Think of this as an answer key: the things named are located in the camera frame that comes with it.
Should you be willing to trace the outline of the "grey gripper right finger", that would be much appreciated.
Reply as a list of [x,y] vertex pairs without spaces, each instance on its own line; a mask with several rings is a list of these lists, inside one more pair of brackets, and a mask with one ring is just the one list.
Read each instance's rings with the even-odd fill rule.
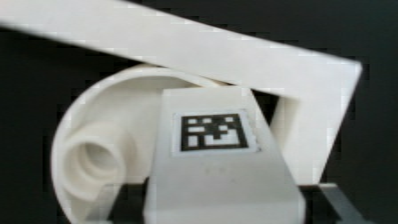
[[337,185],[333,183],[323,183],[317,187],[339,215],[335,224],[372,224],[372,222],[363,219]]

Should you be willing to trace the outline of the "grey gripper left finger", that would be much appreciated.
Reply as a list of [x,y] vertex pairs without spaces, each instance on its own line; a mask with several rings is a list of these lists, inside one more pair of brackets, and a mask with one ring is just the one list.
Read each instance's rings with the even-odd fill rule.
[[99,194],[92,205],[88,207],[88,213],[84,216],[84,224],[113,224],[108,219],[116,195],[120,192],[120,184],[106,184],[99,190]]

